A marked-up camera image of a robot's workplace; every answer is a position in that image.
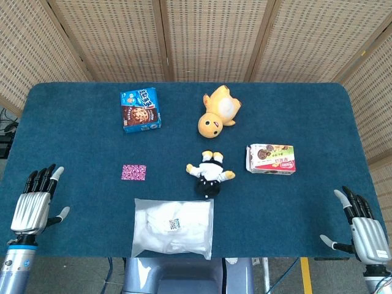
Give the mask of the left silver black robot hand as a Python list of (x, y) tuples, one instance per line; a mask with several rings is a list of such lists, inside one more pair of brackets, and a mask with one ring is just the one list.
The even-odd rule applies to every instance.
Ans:
[(64, 167), (55, 164), (33, 171), (27, 178), (23, 193), (19, 196), (11, 231), (16, 235), (41, 234), (47, 227), (61, 223), (69, 214), (70, 207), (66, 206), (55, 217), (49, 217), (51, 201)]

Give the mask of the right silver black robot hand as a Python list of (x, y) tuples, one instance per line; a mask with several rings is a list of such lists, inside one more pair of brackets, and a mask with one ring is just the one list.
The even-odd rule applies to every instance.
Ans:
[(331, 240), (326, 235), (320, 239), (332, 250), (353, 254), (366, 266), (386, 265), (391, 261), (391, 252), (385, 232), (380, 222), (374, 217), (368, 201), (361, 195), (354, 194), (348, 187), (334, 190), (344, 210), (352, 234), (350, 244)]

